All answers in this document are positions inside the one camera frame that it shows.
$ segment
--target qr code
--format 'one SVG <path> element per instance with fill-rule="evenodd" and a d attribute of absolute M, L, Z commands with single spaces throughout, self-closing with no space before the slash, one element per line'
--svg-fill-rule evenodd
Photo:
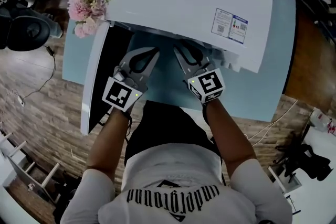
<path fill-rule="evenodd" d="M 223 33 L 224 32 L 224 26 L 219 25 L 218 28 L 217 28 L 217 31 Z"/>
<path fill-rule="evenodd" d="M 245 31 L 246 30 L 246 24 L 240 24 L 241 30 Z"/>

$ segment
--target white t-shirt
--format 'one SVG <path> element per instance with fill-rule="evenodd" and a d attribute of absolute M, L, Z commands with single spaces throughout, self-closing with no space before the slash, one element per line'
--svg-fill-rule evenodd
<path fill-rule="evenodd" d="M 116 198 L 107 175 L 86 170 L 61 223 L 291 223 L 289 203 L 256 159 L 234 171 L 230 187 L 221 174 L 220 158 L 200 146 L 149 148 L 128 160 Z"/>

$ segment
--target flower bouquet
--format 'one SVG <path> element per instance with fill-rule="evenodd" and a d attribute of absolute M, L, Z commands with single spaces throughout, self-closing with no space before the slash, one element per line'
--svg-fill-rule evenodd
<path fill-rule="evenodd" d="M 70 0 L 68 2 L 70 19 L 76 21 L 74 33 L 79 38 L 94 35 L 98 29 L 100 19 L 106 13 L 111 0 Z"/>

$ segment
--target light blue table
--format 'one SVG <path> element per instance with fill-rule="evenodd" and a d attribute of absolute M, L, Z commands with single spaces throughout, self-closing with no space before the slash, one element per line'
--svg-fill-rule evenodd
<path fill-rule="evenodd" d="M 239 73 L 222 68 L 226 90 L 221 101 L 231 116 L 270 121 L 284 88 L 295 37 L 295 0 L 274 0 L 270 30 L 264 58 L 258 73 L 241 69 Z M 84 84 L 94 37 L 79 39 L 68 26 L 64 52 L 63 78 Z M 181 82 L 180 70 L 173 50 L 174 40 L 147 33 L 136 33 L 130 48 L 159 46 L 161 55 L 149 81 L 145 98 L 190 109 L 201 105 Z"/>

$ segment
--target black shorts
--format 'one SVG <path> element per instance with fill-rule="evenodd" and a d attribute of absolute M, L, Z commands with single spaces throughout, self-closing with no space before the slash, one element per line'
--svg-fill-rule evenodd
<path fill-rule="evenodd" d="M 142 120 L 127 144 L 125 166 L 135 154 L 168 143 L 195 144 L 221 156 L 217 145 L 181 108 L 147 101 Z"/>

